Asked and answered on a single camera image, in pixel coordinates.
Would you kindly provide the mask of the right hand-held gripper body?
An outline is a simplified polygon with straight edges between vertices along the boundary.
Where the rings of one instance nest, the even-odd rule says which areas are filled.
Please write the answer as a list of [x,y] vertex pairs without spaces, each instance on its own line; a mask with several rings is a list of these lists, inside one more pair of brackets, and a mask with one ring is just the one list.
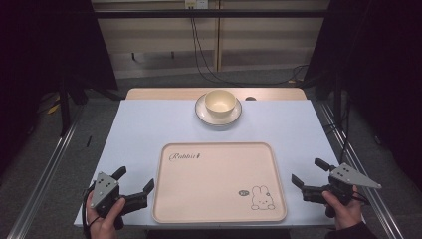
[[324,191],[331,192],[341,204],[347,205],[351,200],[356,200],[368,205],[368,199],[355,192],[354,186],[363,186],[374,189],[381,189],[382,186],[370,179],[368,176],[358,172],[346,163],[339,166],[331,166],[331,171],[328,171],[328,184],[320,187],[307,186],[301,189],[303,201],[319,203],[326,205],[325,215],[328,218],[333,218],[335,212],[332,207],[328,205],[322,196]]

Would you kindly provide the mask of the wooden wall post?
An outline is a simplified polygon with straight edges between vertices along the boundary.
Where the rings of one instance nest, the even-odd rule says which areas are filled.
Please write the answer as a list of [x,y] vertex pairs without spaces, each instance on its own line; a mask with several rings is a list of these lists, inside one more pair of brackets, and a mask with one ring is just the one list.
[[[221,10],[222,0],[215,0],[215,10]],[[214,45],[214,69],[220,72],[221,69],[221,50],[220,50],[220,18],[215,18],[215,45]]]

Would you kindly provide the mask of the beige rabbit print tray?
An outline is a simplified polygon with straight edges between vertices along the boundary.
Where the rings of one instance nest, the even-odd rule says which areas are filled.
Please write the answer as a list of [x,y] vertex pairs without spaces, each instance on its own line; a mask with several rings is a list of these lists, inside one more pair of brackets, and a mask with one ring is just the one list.
[[152,209],[157,222],[278,222],[286,215],[268,144],[170,143],[163,148]]

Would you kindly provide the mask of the white wall socket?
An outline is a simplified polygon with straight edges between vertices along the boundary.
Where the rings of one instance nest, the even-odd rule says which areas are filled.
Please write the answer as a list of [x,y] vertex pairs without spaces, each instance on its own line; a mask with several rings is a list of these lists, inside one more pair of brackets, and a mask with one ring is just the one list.
[[209,7],[208,0],[184,0],[186,9],[207,9]]

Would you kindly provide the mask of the black horizontal bar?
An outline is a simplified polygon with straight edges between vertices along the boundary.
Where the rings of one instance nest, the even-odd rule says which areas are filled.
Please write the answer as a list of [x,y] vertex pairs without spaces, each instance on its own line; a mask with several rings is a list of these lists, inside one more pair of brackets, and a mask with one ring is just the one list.
[[124,18],[320,18],[329,16],[327,10],[99,10],[102,19]]

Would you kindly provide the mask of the white dark-rimmed plate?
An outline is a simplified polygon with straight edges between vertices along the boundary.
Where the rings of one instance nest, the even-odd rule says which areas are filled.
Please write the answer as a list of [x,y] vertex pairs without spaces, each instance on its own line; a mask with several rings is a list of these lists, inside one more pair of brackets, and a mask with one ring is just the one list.
[[213,126],[224,126],[235,122],[242,114],[242,105],[237,101],[233,110],[223,118],[213,117],[205,106],[205,96],[202,95],[195,103],[195,113],[204,123]]

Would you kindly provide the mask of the person's left hand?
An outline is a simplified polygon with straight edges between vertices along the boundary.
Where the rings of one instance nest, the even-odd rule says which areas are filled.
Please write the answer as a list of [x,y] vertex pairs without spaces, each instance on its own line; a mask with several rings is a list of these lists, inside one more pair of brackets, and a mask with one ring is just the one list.
[[87,209],[87,217],[92,239],[118,239],[117,232],[114,227],[114,221],[119,216],[124,205],[125,199],[119,199],[113,205],[105,218],[99,217],[94,209]]

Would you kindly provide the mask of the pale blue table mat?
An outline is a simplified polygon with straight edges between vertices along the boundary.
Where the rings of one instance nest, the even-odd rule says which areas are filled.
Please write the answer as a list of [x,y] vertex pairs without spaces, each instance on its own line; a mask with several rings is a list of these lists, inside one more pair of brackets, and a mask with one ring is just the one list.
[[156,184],[163,148],[170,143],[264,142],[274,154],[287,205],[287,215],[278,222],[159,223],[152,216],[155,188],[148,206],[125,216],[128,226],[155,229],[265,228],[325,226],[323,206],[305,202],[291,182],[294,174],[306,184],[321,186],[327,174],[315,166],[316,158],[330,164],[335,155],[309,101],[252,101],[242,103],[242,114],[233,123],[212,126],[200,120],[191,101],[121,102],[97,169],[112,173],[126,166],[120,181],[123,194],[138,192],[151,178]]

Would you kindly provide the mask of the aluminium floor rail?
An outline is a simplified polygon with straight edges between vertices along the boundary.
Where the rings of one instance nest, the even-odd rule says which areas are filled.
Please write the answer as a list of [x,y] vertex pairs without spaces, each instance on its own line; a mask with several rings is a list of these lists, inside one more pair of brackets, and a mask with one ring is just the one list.
[[70,144],[77,125],[80,121],[84,107],[77,107],[76,112],[71,117],[71,124],[65,132],[59,137],[56,147],[49,157],[49,161],[45,166],[43,173],[37,180],[37,184],[20,214],[18,215],[11,231],[6,239],[25,239],[27,233],[32,225],[34,218],[44,200],[47,190],[53,180],[61,160],[66,153],[68,145]]
[[[324,118],[328,122],[329,128],[332,130],[333,135],[340,146],[340,152],[343,153],[341,162],[346,162],[358,172],[368,175],[353,146],[348,141],[345,131],[334,121],[334,112],[330,108],[329,104],[322,103],[320,108]],[[385,204],[384,200],[381,198],[378,190],[361,186],[361,191],[368,198],[371,208],[386,233],[386,236],[389,239],[404,239],[394,216]]]

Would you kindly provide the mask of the yellow floor tape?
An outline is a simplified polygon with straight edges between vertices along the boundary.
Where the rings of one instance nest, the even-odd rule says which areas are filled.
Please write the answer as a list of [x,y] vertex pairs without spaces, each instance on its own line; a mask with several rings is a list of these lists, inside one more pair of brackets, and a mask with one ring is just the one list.
[[61,104],[61,97],[57,96],[53,104],[47,109],[47,115],[51,115],[54,112],[56,112],[60,104]]

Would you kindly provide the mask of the wooden table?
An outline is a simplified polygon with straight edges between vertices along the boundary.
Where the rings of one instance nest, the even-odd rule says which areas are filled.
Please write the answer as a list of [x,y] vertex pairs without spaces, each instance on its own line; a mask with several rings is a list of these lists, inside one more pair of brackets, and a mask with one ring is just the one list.
[[[133,88],[127,100],[197,100],[214,88]],[[298,88],[225,88],[241,101],[299,101],[306,94]]]

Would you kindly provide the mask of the dark curtain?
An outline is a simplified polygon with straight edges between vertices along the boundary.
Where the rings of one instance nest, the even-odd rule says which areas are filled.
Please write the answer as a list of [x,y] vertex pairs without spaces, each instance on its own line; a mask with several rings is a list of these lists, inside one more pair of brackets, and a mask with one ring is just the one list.
[[337,85],[422,190],[422,0],[329,0],[305,79]]
[[92,0],[0,0],[0,175],[42,96],[88,87],[117,88]]

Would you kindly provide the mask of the cream bowl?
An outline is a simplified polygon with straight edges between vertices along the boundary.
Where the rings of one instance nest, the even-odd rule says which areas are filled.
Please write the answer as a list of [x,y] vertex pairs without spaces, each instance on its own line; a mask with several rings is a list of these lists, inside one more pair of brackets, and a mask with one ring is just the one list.
[[208,113],[217,118],[228,116],[234,109],[237,99],[225,90],[214,90],[205,95],[205,108]]

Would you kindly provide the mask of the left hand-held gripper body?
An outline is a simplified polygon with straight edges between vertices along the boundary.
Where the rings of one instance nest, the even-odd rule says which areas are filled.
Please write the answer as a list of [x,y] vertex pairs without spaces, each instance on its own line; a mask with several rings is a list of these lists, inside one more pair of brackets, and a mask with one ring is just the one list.
[[124,215],[147,207],[147,196],[142,191],[131,195],[121,195],[118,180],[114,180],[111,175],[104,172],[99,172],[94,182],[94,195],[90,208],[94,209],[100,217],[105,218],[113,205],[120,198],[124,198],[125,205],[114,221],[115,229],[120,230],[124,226],[122,219]]

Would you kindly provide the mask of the person's right hand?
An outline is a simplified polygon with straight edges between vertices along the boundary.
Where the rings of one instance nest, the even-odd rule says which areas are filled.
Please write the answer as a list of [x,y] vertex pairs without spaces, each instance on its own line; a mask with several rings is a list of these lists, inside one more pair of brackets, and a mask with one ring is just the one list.
[[323,198],[335,212],[335,228],[342,230],[357,225],[362,221],[361,203],[356,200],[351,200],[347,205],[343,205],[329,191],[322,193]]

